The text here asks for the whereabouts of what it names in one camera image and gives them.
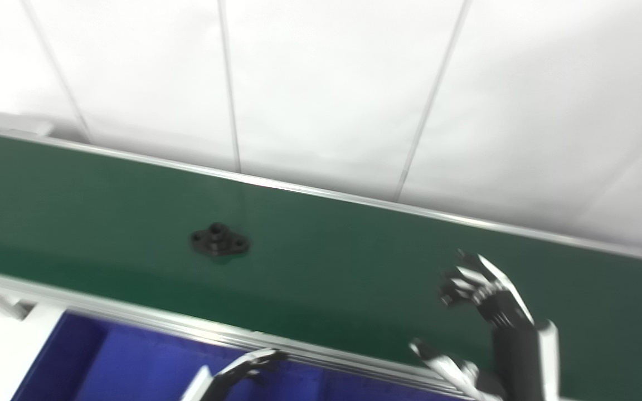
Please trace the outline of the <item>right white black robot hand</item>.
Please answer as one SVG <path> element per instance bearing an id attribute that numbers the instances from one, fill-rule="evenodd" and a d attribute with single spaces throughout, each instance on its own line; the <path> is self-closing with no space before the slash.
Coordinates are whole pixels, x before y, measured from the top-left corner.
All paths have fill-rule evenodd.
<path id="1" fill-rule="evenodd" d="M 444 274 L 439 299 L 454 307 L 472 305 L 489 325 L 494 367 L 442 353 L 421 339 L 410 349 L 441 380 L 471 400 L 558 400 L 560 341 L 550 320 L 537 320 L 512 280 L 477 253 L 459 251 Z"/>

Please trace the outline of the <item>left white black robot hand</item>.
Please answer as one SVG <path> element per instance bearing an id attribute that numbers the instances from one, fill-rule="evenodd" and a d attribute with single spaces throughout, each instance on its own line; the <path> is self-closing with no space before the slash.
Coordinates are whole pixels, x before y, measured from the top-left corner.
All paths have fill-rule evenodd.
<path id="1" fill-rule="evenodd" d="M 263 348 L 244 353 L 216 374 L 204 365 L 186 387 L 181 400 L 225 400 L 232 388 L 242 380 L 259 381 L 261 370 L 273 370 L 288 353 L 276 348 Z"/>

